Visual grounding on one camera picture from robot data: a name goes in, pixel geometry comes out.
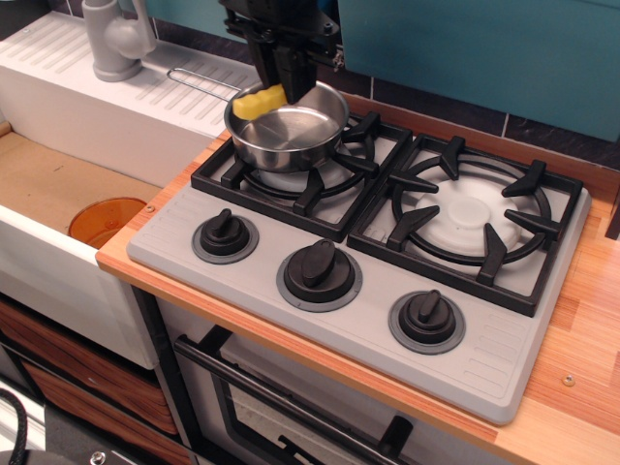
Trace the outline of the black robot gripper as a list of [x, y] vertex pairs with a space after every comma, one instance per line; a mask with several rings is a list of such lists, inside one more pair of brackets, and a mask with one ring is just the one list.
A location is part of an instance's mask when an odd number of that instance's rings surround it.
[[227, 31], [248, 44], [263, 88], [281, 83], [289, 104], [297, 103], [316, 85], [315, 64], [339, 64], [340, 27], [317, 1], [220, 4], [226, 10]]

